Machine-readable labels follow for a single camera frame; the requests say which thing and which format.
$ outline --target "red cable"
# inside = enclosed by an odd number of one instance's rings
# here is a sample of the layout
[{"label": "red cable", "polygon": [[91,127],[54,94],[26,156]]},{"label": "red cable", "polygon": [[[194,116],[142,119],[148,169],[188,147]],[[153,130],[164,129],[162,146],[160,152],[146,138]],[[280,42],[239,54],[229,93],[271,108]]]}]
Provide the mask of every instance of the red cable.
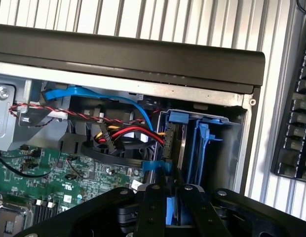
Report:
[{"label": "red cable", "polygon": [[[160,144],[164,144],[164,141],[160,138],[159,135],[157,135],[156,133],[154,132],[151,132],[151,131],[148,131],[146,130],[145,128],[143,127],[138,127],[138,126],[129,126],[129,127],[126,127],[126,128],[123,128],[121,130],[119,130],[118,132],[114,133],[112,135],[112,138],[116,138],[118,137],[119,135],[121,134],[124,134],[126,132],[132,132],[132,131],[141,131],[143,132],[144,134],[148,135],[149,137],[152,137],[154,138],[155,140],[157,140]],[[100,138],[98,140],[98,142],[105,142],[106,140],[104,138]]]}]

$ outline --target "blue drive bracket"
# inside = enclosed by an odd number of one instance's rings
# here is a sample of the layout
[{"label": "blue drive bracket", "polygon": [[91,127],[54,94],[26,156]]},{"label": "blue drive bracket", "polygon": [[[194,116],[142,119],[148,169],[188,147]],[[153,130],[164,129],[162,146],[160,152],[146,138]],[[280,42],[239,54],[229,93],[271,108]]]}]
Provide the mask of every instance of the blue drive bracket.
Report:
[{"label": "blue drive bracket", "polygon": [[[192,182],[192,167],[194,163],[194,154],[196,149],[196,137],[197,132],[199,131],[200,136],[200,142],[198,144],[198,151],[197,151],[197,173],[194,178],[194,182]],[[194,134],[193,134],[193,141],[192,141],[192,151],[191,151],[191,158],[189,162],[189,169],[188,169],[188,175],[187,175],[187,183],[194,183],[200,185],[201,178],[202,178],[202,172],[203,172],[203,165],[204,165],[204,159],[205,159],[205,152],[206,152],[206,146],[208,145],[209,141],[222,141],[222,139],[217,139],[215,135],[210,134],[210,129],[208,124],[203,123],[202,120],[197,120],[196,125],[194,128]]]},{"label": "blue drive bracket", "polygon": [[176,112],[176,111],[171,111],[168,121],[169,122],[180,122],[180,123],[188,124],[189,114],[180,113],[180,112]]},{"label": "blue drive bracket", "polygon": [[144,172],[150,170],[155,171],[159,167],[164,168],[166,175],[169,175],[172,171],[172,163],[170,162],[164,162],[162,160],[142,162],[142,169]]}]

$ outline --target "electronic component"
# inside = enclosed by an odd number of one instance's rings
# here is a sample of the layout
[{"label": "electronic component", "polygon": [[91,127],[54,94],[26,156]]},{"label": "electronic component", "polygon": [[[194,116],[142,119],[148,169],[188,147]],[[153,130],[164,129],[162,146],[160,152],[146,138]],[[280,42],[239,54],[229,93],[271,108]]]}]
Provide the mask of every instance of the electronic component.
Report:
[{"label": "electronic component", "polygon": [[306,100],[294,100],[292,110],[306,110]]},{"label": "electronic component", "polygon": [[113,174],[115,173],[115,170],[114,170],[114,169],[107,168],[107,169],[106,169],[106,173],[109,174],[109,175],[113,175]]},{"label": "electronic component", "polygon": [[6,202],[0,195],[0,237],[13,237],[30,226],[32,213],[26,206]]},{"label": "electronic component", "polygon": [[306,114],[300,114],[297,112],[291,112],[290,123],[303,123],[306,124]]},{"label": "electronic component", "polygon": [[89,172],[88,179],[95,180],[96,179],[96,173],[95,172]]},{"label": "electronic component", "polygon": [[76,174],[66,174],[64,176],[64,178],[66,178],[68,180],[75,180],[75,179],[77,179],[77,175]]},{"label": "electronic component", "polygon": [[37,149],[31,151],[31,156],[35,157],[35,158],[41,157],[41,152],[42,152],[42,149],[37,148]]},{"label": "electronic component", "polygon": [[21,151],[29,151],[29,146],[27,146],[27,145],[22,145],[22,146],[19,147],[19,149],[20,149]]},{"label": "electronic component", "polygon": [[174,130],[176,125],[172,123],[168,123],[165,129],[165,136],[164,136],[164,147],[163,147],[163,158],[170,158],[173,146],[173,136]]},{"label": "electronic component", "polygon": [[34,217],[33,217],[34,225],[57,215],[58,203],[53,203],[50,201],[45,201],[40,199],[34,199],[32,201],[32,205],[34,210]]},{"label": "electronic component", "polygon": [[297,136],[304,138],[306,135],[306,129],[303,127],[297,127],[288,125],[287,136]]},{"label": "electronic component", "polygon": [[57,163],[56,168],[58,168],[58,169],[63,169],[63,167],[64,167],[64,161],[60,160],[60,161]]}]

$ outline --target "screw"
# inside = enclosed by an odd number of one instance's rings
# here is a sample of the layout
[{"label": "screw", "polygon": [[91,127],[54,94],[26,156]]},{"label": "screw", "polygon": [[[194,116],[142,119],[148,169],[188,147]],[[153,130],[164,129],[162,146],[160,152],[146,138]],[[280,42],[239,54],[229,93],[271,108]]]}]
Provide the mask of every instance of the screw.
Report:
[{"label": "screw", "polygon": [[227,195],[227,193],[226,193],[225,191],[222,191],[222,190],[219,190],[219,191],[218,191],[218,194],[219,194],[220,196],[226,196],[226,195]]},{"label": "screw", "polygon": [[157,184],[153,185],[152,189],[159,189],[159,185],[157,185]]},{"label": "screw", "polygon": [[0,86],[0,100],[5,100],[9,97],[9,91],[6,87]]},{"label": "screw", "polygon": [[255,99],[250,99],[250,105],[251,105],[251,106],[256,105],[256,100],[255,100]]},{"label": "screw", "polygon": [[185,189],[186,189],[186,190],[192,190],[192,186],[186,185],[186,186],[185,186]]}]

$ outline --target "black wire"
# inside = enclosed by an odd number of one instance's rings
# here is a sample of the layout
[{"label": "black wire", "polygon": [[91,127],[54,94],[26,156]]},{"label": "black wire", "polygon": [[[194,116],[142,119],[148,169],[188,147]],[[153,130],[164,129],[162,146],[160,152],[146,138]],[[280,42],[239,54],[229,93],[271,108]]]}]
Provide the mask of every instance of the black wire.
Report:
[{"label": "black wire", "polygon": [[45,176],[48,176],[56,168],[56,166],[57,166],[57,164],[58,164],[58,162],[60,160],[60,157],[61,157],[61,152],[59,153],[59,156],[58,156],[54,166],[52,166],[51,170],[48,173],[46,173],[46,174],[40,174],[40,175],[24,174],[24,173],[20,172],[19,170],[15,169],[15,168],[11,167],[9,164],[7,164],[3,160],[5,158],[3,158],[2,156],[0,156],[0,163],[2,163],[2,165],[5,166],[8,170],[10,170],[11,172],[13,172],[13,173],[15,173],[15,174],[17,174],[17,175],[19,175],[21,177],[24,177],[24,178],[43,178]]},{"label": "black wire", "polygon": [[306,10],[301,6],[300,0],[297,0],[296,3],[297,3],[297,7],[298,7],[299,11],[302,12],[305,15]]},{"label": "black wire", "polygon": [[69,165],[72,171],[81,179],[88,179],[88,177],[82,176],[71,164],[70,159],[66,158],[66,163]]},{"label": "black wire", "polygon": [[[133,138],[133,137],[118,137],[115,139],[115,141],[117,139],[121,140],[125,150],[145,149],[147,147],[153,146],[156,143],[156,141],[154,140],[143,142],[139,140],[138,138]],[[105,142],[100,143],[97,147],[100,149],[108,148]]]}]

